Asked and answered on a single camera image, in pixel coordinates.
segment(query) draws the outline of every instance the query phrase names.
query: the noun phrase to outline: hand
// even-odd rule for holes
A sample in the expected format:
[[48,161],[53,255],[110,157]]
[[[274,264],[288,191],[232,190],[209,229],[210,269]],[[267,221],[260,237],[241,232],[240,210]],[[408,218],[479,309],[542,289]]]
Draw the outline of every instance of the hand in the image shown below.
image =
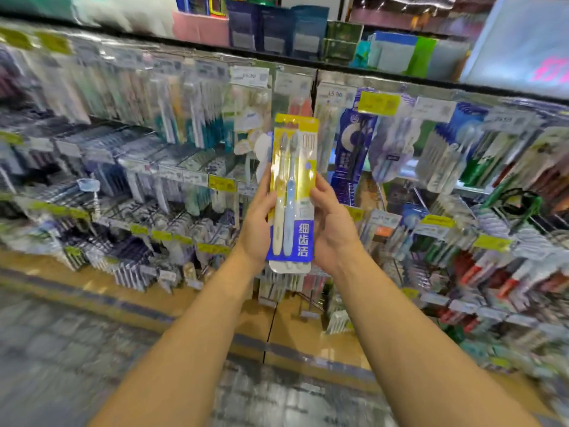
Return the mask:
[[332,277],[338,276],[343,259],[359,253],[356,225],[345,206],[338,202],[332,186],[317,173],[317,186],[310,190],[316,206],[314,218],[314,262]]
[[245,262],[251,277],[259,274],[265,267],[265,258],[271,247],[271,228],[267,223],[267,214],[276,204],[276,192],[268,193],[270,182],[271,165],[268,164],[247,210],[237,244],[233,248],[235,254],[241,256],[240,260]]

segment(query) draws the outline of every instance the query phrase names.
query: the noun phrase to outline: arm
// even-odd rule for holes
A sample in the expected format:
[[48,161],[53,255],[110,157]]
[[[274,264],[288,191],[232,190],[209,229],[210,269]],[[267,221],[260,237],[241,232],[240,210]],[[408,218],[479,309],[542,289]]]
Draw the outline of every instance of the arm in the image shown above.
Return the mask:
[[537,427],[381,271],[330,185],[317,178],[316,262],[332,275],[354,329],[401,427]]
[[231,255],[190,308],[153,346],[91,422],[109,426],[206,424],[237,318],[251,284],[265,265],[274,207],[266,172]]

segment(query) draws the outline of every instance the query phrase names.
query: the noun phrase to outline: white toothbrush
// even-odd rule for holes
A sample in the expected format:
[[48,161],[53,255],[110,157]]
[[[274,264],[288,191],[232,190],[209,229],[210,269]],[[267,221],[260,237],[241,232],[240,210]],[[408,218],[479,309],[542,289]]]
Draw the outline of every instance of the white toothbrush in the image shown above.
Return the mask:
[[288,164],[286,161],[288,153],[288,135],[283,134],[281,138],[281,146],[279,147],[279,172],[276,178],[276,206],[275,219],[273,222],[273,254],[279,256],[283,247],[283,228],[285,225],[285,196],[286,196],[286,177],[288,175]]
[[294,236],[294,217],[296,204],[296,182],[295,182],[295,152],[298,145],[298,135],[295,132],[290,139],[289,158],[288,158],[288,181],[286,183],[286,209],[284,215],[284,255],[290,256],[293,253]]

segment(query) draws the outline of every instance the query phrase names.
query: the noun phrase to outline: floor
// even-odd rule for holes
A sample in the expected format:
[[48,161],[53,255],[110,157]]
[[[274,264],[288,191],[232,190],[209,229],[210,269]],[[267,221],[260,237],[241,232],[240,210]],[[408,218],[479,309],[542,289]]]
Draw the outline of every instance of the floor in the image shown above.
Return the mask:
[[[3,427],[82,426],[159,338],[0,287]],[[377,395],[230,356],[213,426],[394,426]]]

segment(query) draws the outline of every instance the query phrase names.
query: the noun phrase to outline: pink box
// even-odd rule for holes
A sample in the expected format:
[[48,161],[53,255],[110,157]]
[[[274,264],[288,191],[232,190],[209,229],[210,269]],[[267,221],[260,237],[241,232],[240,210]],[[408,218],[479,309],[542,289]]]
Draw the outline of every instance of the pink box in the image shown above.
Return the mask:
[[172,12],[172,32],[178,40],[229,47],[229,20],[225,17]]

